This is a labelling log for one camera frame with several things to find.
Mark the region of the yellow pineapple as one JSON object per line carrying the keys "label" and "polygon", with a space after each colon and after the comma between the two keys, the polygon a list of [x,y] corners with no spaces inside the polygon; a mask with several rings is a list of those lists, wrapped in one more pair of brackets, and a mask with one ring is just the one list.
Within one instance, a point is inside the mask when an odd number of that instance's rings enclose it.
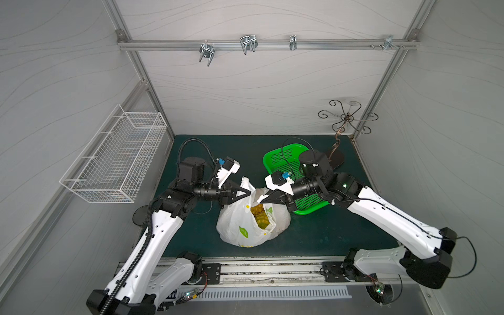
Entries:
{"label": "yellow pineapple", "polygon": [[251,213],[257,223],[257,226],[262,230],[265,230],[270,225],[269,218],[262,203],[252,207]]}

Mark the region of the white plastic bag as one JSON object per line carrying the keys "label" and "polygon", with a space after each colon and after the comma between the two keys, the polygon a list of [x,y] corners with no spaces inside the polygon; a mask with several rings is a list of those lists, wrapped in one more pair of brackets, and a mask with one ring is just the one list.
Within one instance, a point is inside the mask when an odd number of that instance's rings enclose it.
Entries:
{"label": "white plastic bag", "polygon": [[262,203],[269,218],[270,225],[262,230],[251,213],[251,208],[257,206],[265,188],[255,188],[247,177],[244,177],[241,187],[251,191],[246,197],[220,211],[217,221],[217,232],[222,241],[241,248],[253,248],[272,240],[284,232],[291,223],[291,215],[285,205]]}

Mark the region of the green plastic basket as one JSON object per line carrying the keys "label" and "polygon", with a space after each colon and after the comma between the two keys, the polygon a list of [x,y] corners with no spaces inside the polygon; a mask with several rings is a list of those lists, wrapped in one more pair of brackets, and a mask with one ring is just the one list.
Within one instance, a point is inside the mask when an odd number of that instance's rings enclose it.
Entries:
{"label": "green plastic basket", "polygon": [[[282,148],[277,148],[267,152],[263,156],[263,165],[269,174],[275,171],[283,173],[292,173],[294,179],[301,179],[304,174],[300,167],[299,156],[308,151],[308,148],[303,144],[289,144]],[[325,206],[328,206],[327,201],[322,200],[317,194],[306,196],[295,201],[297,210],[296,215],[309,215]]]}

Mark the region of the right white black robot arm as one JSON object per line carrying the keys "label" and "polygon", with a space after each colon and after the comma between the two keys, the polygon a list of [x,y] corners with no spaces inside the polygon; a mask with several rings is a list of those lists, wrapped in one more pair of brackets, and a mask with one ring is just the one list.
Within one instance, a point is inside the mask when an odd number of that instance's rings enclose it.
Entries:
{"label": "right white black robot arm", "polygon": [[438,290],[452,268],[451,253],[458,235],[450,228],[434,228],[387,202],[369,186],[348,173],[337,173],[328,157],[307,150],[299,156],[302,178],[275,171],[266,179],[262,203],[283,204],[296,211],[296,201],[317,195],[320,199],[359,215],[400,242],[396,248],[351,249],[338,273],[351,282],[372,274],[409,276],[422,286]]}

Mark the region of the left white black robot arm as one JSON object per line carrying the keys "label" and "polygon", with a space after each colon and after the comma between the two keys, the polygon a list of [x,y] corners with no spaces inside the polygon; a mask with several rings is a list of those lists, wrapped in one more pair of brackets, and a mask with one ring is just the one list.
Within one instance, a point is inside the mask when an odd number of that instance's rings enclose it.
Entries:
{"label": "left white black robot arm", "polygon": [[199,201],[227,206],[251,193],[229,180],[240,169],[230,157],[215,160],[209,181],[204,181],[205,160],[187,157],[177,164],[177,176],[146,209],[146,231],[116,276],[102,290],[94,290],[86,306],[92,314],[155,314],[164,300],[187,281],[198,281],[202,260],[181,253],[166,271],[153,273],[173,236]]}

